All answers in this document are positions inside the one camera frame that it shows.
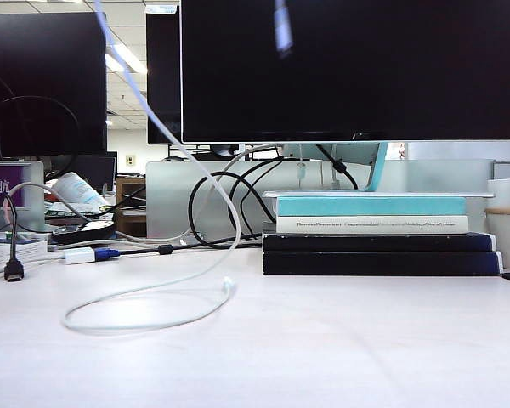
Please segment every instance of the teal book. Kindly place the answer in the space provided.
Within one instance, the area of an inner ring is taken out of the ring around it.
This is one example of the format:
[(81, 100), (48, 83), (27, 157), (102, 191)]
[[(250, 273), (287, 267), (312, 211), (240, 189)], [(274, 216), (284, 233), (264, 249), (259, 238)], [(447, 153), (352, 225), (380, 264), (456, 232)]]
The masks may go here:
[(354, 215), (464, 215), (465, 197), (453, 195), (280, 196), (280, 217), (339, 217)]

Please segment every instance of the black usb plug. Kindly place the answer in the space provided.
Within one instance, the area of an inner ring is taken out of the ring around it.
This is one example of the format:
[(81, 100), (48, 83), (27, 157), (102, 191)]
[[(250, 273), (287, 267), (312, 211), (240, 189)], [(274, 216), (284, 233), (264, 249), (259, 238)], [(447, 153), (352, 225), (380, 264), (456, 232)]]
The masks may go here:
[(23, 264), (17, 258), (11, 258), (3, 269), (3, 278), (8, 282), (22, 281), (25, 277)]

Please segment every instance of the wooden shelf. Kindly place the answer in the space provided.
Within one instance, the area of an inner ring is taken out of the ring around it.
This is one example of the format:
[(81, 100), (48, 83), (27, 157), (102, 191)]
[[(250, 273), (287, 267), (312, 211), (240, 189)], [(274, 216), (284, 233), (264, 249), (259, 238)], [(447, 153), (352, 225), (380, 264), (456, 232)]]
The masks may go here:
[[(145, 185), (145, 178), (141, 177), (122, 177), (116, 179), (116, 198), (117, 202), (124, 199), (124, 196), (132, 194), (134, 191)], [(145, 191), (137, 195), (138, 198), (145, 198)], [(124, 207), (141, 205), (140, 200), (130, 200), (125, 203)], [(125, 234), (146, 237), (147, 226), (146, 226), (145, 214), (133, 214), (127, 215), (124, 213), (122, 207), (119, 207), (116, 212), (116, 227), (117, 230)]]

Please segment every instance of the cable connector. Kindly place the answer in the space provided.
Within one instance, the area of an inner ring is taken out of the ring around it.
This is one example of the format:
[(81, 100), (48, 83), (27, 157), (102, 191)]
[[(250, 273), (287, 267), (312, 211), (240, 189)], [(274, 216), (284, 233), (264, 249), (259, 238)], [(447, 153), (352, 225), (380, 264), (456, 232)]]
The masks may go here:
[(96, 262), (107, 261), (110, 258), (120, 257), (121, 253), (116, 249), (97, 248), (94, 250), (94, 260)]
[(159, 246), (159, 255), (170, 255), (173, 252), (173, 246), (166, 244)]
[(345, 164), (343, 164), (341, 161), (339, 161), (339, 160), (333, 161), (332, 162), (332, 166), (340, 174), (345, 174), (345, 173), (348, 172), (348, 167)]
[(110, 258), (121, 256), (116, 249), (110, 248), (72, 248), (65, 249), (65, 262), (67, 265), (87, 264), (90, 262), (107, 261)]
[(3, 269), (3, 278), (8, 282), (22, 281), (25, 277), (23, 264), (17, 258), (11, 258)]

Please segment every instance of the black book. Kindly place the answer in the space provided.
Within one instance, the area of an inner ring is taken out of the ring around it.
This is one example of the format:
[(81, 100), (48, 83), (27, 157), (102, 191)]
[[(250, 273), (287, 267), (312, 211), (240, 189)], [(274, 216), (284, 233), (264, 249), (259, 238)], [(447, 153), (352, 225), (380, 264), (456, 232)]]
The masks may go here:
[(491, 276), (499, 252), (264, 251), (265, 275)]
[(444, 251), (494, 252), (495, 237), (469, 232), (456, 235), (305, 235), (278, 234), (275, 224), (265, 223), (263, 229), (265, 251)]

